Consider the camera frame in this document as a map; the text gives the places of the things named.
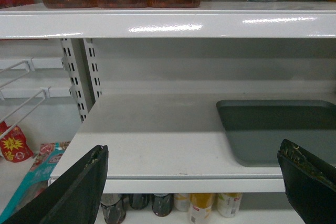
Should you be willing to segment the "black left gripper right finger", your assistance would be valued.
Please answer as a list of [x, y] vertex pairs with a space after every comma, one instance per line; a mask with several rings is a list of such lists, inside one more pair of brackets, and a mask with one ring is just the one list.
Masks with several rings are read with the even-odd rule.
[[287, 139], [277, 159], [287, 199], [304, 223], [335, 223], [335, 167]]

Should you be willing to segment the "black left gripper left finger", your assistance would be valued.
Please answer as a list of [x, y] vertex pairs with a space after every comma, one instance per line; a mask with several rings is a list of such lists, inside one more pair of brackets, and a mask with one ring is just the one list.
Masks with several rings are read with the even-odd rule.
[[95, 223], [109, 151], [97, 145], [4, 223]]

